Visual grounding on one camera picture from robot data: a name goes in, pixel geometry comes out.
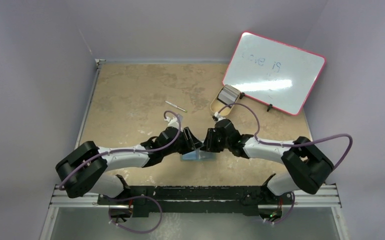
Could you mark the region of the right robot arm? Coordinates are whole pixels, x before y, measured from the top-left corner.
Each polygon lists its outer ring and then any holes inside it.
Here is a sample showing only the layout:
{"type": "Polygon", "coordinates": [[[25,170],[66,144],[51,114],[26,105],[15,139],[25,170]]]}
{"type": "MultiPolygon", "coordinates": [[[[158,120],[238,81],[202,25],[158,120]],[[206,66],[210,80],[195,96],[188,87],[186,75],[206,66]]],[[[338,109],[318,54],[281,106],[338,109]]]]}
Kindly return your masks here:
{"type": "Polygon", "coordinates": [[[269,204],[296,190],[316,194],[334,170],[331,160],[304,136],[286,143],[268,140],[263,144],[252,134],[241,134],[229,119],[219,120],[207,130],[201,150],[229,150],[236,157],[283,164],[286,172],[271,175],[262,185],[261,197],[269,204]]]}

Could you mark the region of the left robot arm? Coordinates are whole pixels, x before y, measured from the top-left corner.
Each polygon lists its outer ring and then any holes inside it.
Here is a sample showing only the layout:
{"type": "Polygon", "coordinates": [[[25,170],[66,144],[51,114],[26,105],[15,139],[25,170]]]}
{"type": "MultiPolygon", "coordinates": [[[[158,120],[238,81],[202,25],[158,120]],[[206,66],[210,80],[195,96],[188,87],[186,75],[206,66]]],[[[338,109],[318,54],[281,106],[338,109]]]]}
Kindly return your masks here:
{"type": "Polygon", "coordinates": [[[188,154],[204,146],[188,127],[178,129],[168,126],[158,136],[132,147],[106,148],[86,141],[56,166],[61,180],[60,190],[69,198],[82,197],[88,192],[109,196],[116,204],[125,204],[130,191],[120,177],[105,178],[105,172],[123,168],[147,168],[157,165],[171,154],[188,154]]]}

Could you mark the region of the green card holder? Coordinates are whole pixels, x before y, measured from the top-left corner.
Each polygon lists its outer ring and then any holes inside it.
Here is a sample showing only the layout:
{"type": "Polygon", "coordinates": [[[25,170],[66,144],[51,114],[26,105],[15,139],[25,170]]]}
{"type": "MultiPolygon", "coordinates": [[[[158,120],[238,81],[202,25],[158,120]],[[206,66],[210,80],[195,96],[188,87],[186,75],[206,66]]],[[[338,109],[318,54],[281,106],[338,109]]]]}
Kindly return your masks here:
{"type": "Polygon", "coordinates": [[[180,157],[180,160],[183,162],[209,162],[215,161],[216,159],[216,153],[207,152],[199,149],[183,154],[180,157]]]}

